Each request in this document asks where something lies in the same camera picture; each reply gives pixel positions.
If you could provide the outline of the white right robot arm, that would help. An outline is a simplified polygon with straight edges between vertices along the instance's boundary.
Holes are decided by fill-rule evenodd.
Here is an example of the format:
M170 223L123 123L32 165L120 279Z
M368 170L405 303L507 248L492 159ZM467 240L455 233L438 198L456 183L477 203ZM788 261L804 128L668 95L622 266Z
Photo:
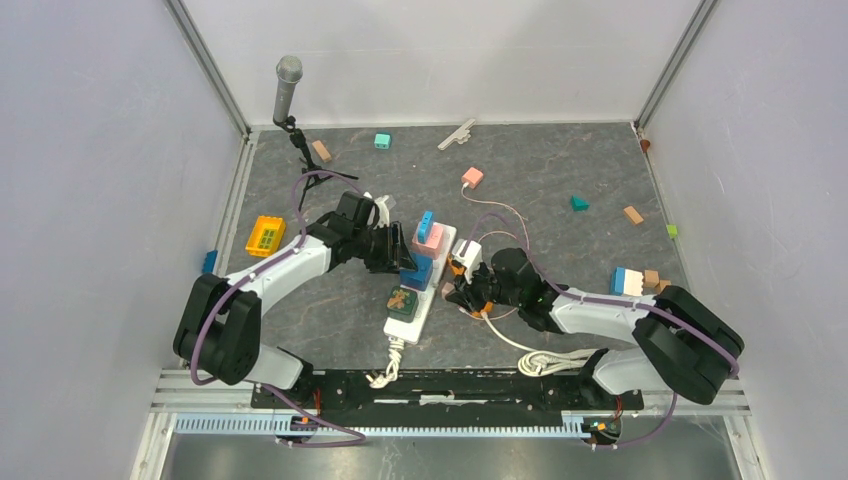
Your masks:
M492 306L502 305L540 332L630 344L628 350L599 348L586 355L577 392L591 408L632 390L663 386L709 405L738 374L743 339L682 287L644 296L587 293L550 282L521 248L502 249L486 264L461 247L447 264L453 289L445 298L470 314L486 318Z

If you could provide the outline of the blue cube socket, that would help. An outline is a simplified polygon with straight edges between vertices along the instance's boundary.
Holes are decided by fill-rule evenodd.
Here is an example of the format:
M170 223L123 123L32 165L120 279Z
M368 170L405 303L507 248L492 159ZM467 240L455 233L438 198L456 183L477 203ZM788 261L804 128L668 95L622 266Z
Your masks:
M432 276L433 259L419 253L412 253L412 258L416 268L400 272L400 285L407 289L425 291Z

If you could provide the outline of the orange power strip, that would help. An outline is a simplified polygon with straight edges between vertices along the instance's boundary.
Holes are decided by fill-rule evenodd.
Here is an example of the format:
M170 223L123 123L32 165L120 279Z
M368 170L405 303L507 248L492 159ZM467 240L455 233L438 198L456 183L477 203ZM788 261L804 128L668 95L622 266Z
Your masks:
M448 281L447 283L453 283L453 284L454 284L454 286L455 286L455 288L456 288L456 292L452 295L451 299L450 299L449 301L447 301L447 302L457 305L457 268L458 268L458 267L467 267L467 266L463 265L463 264L462 264L462 263L461 263L458 259L456 259L453 255L450 255L450 256L448 257L448 263L447 263L447 266L450 268L450 271L451 271L451 273L453 274L453 278L452 278L450 281ZM467 268L468 268L468 269L470 269L471 271L474 271L474 270L476 270L476 269L478 268L478 266L477 266L475 269L470 269L469 267L467 267ZM491 311L491 309L493 308L493 306L494 306L493 304L488 304L488 305L484 308L484 310L483 310L483 311L481 311L481 312L467 312L467 311L466 311L466 310L464 310L463 308L461 308L461 307L460 307L460 308L461 308L462 310L464 310L466 313L471 314L472 316L475 316L475 317L479 317L479 318L481 318L481 317L483 316L483 314L484 314L484 313L488 314L488 313Z

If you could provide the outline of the white multicolour power strip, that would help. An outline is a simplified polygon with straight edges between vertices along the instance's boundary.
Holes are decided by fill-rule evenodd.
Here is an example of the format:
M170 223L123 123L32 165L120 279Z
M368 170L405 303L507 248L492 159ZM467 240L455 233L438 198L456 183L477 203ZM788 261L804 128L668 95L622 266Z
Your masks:
M433 261L429 281L424 290L414 290L417 293L417 303L410 319L386 318L383 333L390 338L403 340L408 344L416 344L420 337L434 299L438 296L439 284L447 265L447 257L457 237L457 229L439 222L436 226L443 229L441 249Z

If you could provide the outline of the pink cube socket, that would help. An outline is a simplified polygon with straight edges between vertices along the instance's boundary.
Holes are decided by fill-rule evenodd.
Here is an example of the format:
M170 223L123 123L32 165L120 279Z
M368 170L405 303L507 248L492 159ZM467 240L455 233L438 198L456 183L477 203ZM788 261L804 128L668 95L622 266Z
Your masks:
M444 240L444 226L440 223L435 223L431 229L428 238L420 242L417 236L412 239L411 250L414 253L426 256L431 259L437 259L442 250Z

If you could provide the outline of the dark green socket cube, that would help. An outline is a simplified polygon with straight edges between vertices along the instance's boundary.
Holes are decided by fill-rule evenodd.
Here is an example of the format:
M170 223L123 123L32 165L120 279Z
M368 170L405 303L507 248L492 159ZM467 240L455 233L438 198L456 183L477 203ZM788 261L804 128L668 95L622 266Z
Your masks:
M411 323L417 312L418 297L418 292L414 289L402 285L393 287L386 303L388 317L404 323Z

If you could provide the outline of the light blue adapter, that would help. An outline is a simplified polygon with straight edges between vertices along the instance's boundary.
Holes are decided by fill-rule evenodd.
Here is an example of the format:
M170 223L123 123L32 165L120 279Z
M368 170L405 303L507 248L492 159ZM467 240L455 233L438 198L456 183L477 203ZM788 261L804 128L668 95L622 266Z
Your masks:
M419 225L416 229L416 240L420 244L426 244L433 227L434 212L427 210L421 217Z

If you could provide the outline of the small pink charger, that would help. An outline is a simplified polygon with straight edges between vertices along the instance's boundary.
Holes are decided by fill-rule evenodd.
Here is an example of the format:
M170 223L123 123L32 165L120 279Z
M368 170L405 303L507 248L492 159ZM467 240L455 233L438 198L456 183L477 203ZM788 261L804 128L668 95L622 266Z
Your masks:
M461 177L461 182L464 188L475 189L484 178L484 173L475 168L469 168Z

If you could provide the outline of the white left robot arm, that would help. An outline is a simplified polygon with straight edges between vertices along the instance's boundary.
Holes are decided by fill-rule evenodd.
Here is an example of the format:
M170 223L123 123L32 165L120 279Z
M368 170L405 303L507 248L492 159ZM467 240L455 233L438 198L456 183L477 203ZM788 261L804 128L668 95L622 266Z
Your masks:
M230 277L204 273L190 291L172 349L193 374L236 385L270 384L290 407L306 405L314 394L308 364L261 341L263 316L308 281L351 259L371 273L398 274L417 264L402 225L390 218L395 200L345 192L335 210L306 226L281 252Z

